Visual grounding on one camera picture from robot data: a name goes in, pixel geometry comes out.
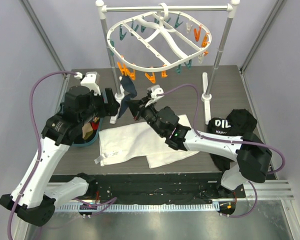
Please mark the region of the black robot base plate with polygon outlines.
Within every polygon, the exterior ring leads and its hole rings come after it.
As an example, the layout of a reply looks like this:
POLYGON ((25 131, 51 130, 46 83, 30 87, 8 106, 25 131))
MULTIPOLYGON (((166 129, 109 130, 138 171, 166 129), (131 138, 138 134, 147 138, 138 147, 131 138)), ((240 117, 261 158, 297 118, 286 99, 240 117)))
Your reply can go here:
POLYGON ((243 185, 234 192, 219 187, 220 173, 144 173, 88 175, 93 187, 78 194, 81 200, 105 203, 116 198, 120 205, 210 204, 214 199, 243 199, 243 185))

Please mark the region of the red santa sock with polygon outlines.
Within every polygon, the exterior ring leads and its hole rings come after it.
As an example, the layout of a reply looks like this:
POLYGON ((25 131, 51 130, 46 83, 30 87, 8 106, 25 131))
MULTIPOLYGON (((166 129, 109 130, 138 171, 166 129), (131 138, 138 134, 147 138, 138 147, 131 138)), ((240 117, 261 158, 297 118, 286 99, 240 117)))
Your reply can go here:
POLYGON ((100 121, 100 118, 99 118, 99 117, 95 117, 95 118, 92 120, 93 123, 98 123, 99 121, 100 121))

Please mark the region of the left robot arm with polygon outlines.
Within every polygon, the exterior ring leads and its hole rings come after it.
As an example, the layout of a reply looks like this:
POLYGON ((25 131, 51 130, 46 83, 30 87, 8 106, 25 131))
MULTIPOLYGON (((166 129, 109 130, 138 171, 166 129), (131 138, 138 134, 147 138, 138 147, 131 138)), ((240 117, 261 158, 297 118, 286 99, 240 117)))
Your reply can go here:
POLYGON ((85 173, 46 191, 58 163, 85 124, 94 118, 112 117, 120 105, 111 88, 97 93, 87 86, 72 87, 64 97, 61 112, 50 117, 37 136, 38 149, 25 175, 12 193, 0 197, 0 205, 21 220, 37 227, 45 225, 55 210, 77 197, 92 199, 97 192, 96 180, 85 173))

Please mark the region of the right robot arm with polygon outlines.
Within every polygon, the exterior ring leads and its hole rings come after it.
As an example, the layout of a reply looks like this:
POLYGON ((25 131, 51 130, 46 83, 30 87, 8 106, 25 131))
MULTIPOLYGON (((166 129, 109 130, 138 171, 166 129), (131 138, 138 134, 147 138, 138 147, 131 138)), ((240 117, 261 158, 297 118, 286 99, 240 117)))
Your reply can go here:
POLYGON ((272 152, 254 133, 226 136, 200 132, 180 124, 180 118, 170 107, 156 110, 146 97, 129 100, 127 105, 134 119, 145 120, 171 149, 206 152, 234 161, 235 165, 223 172, 215 186, 220 197, 228 197, 247 181, 265 182, 272 152))

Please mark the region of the white round clip hanger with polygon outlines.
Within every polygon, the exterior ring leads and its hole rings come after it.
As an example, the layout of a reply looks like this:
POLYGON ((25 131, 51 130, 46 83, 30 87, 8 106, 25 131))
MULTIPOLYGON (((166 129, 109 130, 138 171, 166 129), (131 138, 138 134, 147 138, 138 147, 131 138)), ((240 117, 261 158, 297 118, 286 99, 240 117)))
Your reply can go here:
POLYGON ((156 73, 166 78, 167 70, 190 69, 195 59, 202 62, 209 53, 210 30, 182 7, 163 2, 154 8, 104 6, 102 10, 139 13, 115 23, 105 37, 120 73, 132 80, 143 72, 155 83, 156 73))

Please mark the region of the beige striped sock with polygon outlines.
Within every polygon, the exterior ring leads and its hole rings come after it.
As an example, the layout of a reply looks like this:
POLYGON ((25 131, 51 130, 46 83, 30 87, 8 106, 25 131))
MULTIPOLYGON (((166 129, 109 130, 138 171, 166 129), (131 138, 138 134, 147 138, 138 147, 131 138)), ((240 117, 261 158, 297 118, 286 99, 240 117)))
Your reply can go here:
POLYGON ((92 133, 94 132, 92 126, 90 123, 86 123, 83 127, 82 127, 82 138, 84 140, 88 139, 92 133))

